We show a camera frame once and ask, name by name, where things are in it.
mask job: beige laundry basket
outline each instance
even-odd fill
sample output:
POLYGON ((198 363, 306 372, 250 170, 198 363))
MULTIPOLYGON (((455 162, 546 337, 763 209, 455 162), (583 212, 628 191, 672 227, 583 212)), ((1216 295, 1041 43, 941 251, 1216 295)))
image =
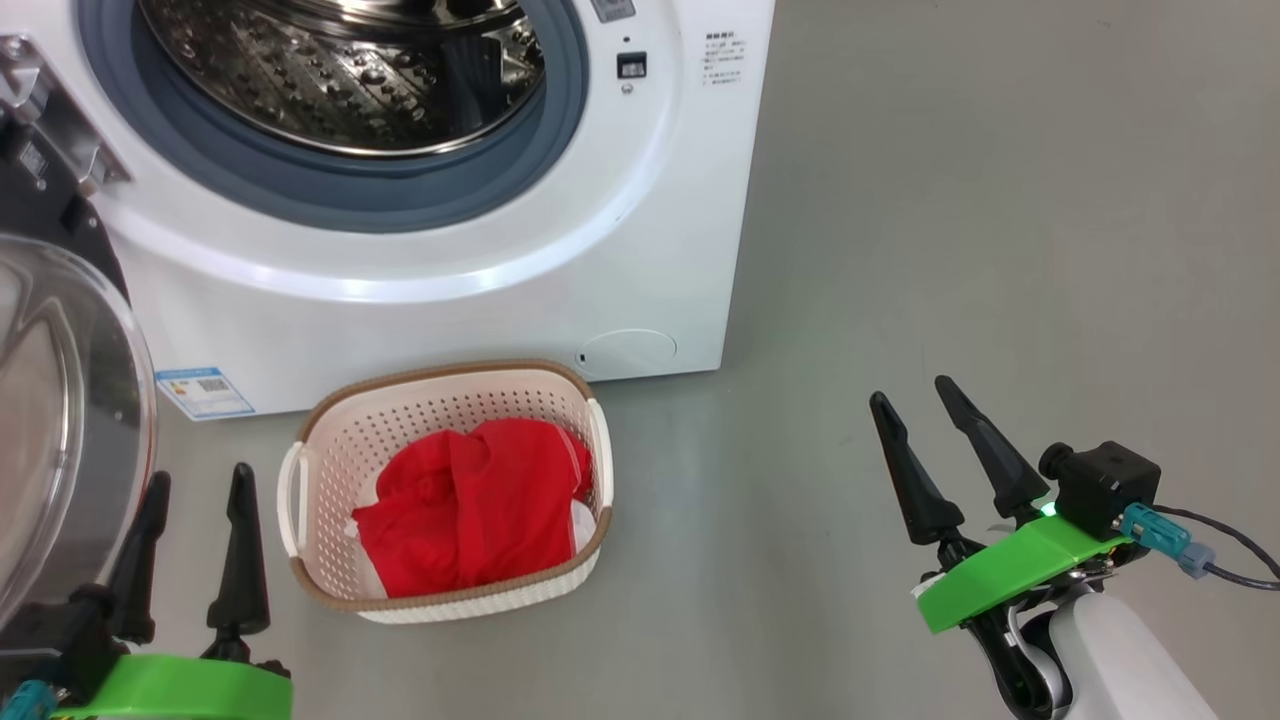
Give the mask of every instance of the beige laundry basket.
POLYGON ((613 506, 613 457, 591 388, 553 363, 453 365, 378 378, 326 397, 280 466, 280 539, 298 583, 325 606, 376 623, 433 623, 515 610, 562 596, 595 568, 613 506), (375 483, 406 445, 485 420, 532 418, 573 433, 591 450, 595 534, 568 562, 463 591, 388 598, 355 533, 351 511, 378 500, 375 483), (292 507, 297 483, 297 529, 292 507))

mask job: green plastic part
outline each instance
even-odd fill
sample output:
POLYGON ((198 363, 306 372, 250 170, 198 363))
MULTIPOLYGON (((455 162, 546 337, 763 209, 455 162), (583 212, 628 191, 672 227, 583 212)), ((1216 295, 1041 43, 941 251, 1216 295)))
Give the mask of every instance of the green plastic part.
POLYGON ((189 717, 192 720, 289 720, 293 682, 221 660, 125 655, 93 702, 59 707, 59 717, 189 717))
POLYGON ((1039 518, 952 568, 916 605, 937 634, 1126 542, 1098 542, 1059 515, 1039 518))

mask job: white washing machine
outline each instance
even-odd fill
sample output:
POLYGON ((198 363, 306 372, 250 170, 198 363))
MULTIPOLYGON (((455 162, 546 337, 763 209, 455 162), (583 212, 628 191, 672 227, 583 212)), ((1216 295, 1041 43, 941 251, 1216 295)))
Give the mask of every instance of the white washing machine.
POLYGON ((192 418, 453 361, 686 373, 721 363, 772 14, 0 0, 0 92, 79 178, 192 418))

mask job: gray floor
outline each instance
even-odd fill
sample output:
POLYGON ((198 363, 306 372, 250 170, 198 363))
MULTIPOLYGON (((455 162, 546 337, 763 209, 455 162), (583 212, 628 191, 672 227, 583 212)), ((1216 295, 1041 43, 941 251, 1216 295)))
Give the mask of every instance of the gray floor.
MULTIPOLYGON (((307 600, 269 519, 257 657, 293 669, 298 717, 1004 717, 969 638, 908 596, 932 559, 865 410, 890 393, 991 537, 937 373, 1028 456, 1121 441, 1164 501, 1280 550, 1276 36, 1271 0, 782 0, 724 368, 599 388, 618 496, 595 574, 384 628, 307 600)), ((232 464, 270 510, 298 423, 165 409, 160 650, 210 641, 232 464)), ((1224 719, 1274 715, 1274 593, 1156 557, 1111 587, 1224 719)))

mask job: red garment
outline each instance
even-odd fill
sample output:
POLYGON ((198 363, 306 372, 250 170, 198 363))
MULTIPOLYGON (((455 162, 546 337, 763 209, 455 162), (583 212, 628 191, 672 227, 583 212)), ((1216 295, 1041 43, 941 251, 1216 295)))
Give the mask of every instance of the red garment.
POLYGON ((388 597, 471 588, 573 557, 570 501, 591 489, 591 454, 540 420, 490 420, 412 442, 357 507, 360 542, 388 597))

